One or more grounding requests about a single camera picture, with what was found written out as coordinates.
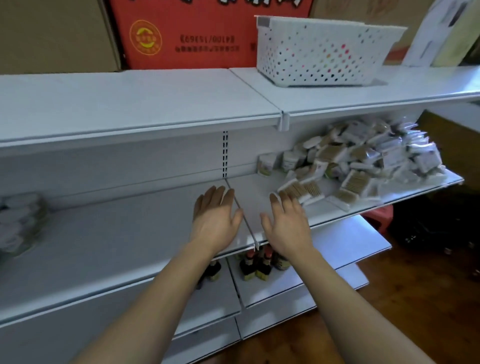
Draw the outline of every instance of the forearm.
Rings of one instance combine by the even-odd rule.
[[[159,363],[185,305],[213,258],[198,243],[187,244],[134,304],[73,364]]]
[[[352,289],[313,247],[291,259],[346,363],[433,363]]]

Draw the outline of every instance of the basket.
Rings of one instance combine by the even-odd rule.
[[[287,86],[368,85],[407,28],[257,16],[257,69]]]

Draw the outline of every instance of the pink plastic object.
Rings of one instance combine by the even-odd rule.
[[[388,225],[393,220],[393,205],[388,205],[384,207],[376,208],[375,210],[370,210],[362,214],[368,222],[374,220],[376,224],[372,224],[373,227],[381,234],[385,234],[387,231]]]

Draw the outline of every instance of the brown floor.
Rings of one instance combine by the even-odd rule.
[[[392,250],[359,263],[361,295],[441,363],[480,363],[480,283],[468,279],[468,248],[452,256]],[[342,363],[317,311],[242,341],[205,364]]]

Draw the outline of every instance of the person's left hand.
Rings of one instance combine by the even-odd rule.
[[[235,211],[233,218],[231,217],[235,191],[230,189],[225,196],[223,192],[223,186],[210,187],[205,195],[198,197],[193,208],[190,240],[209,249],[212,257],[232,242],[243,219],[241,209]]]

